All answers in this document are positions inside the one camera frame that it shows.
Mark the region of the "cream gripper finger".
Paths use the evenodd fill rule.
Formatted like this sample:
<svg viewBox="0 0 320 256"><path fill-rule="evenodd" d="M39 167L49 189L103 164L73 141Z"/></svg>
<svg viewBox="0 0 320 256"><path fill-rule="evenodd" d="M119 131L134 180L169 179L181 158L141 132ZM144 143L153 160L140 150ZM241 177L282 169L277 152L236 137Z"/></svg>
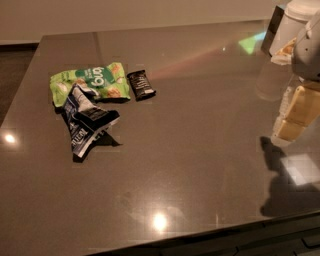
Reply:
<svg viewBox="0 0 320 256"><path fill-rule="evenodd" d="M293 142L319 116L320 89L313 85L300 85L295 90L286 118L293 123L293 129L276 137Z"/></svg>
<svg viewBox="0 0 320 256"><path fill-rule="evenodd" d="M273 126L274 135L284 135L286 132L290 133L293 129L293 123L287 121L286 118L294 93L295 88L292 86L288 86L283 94L279 108L279 115L276 118Z"/></svg>

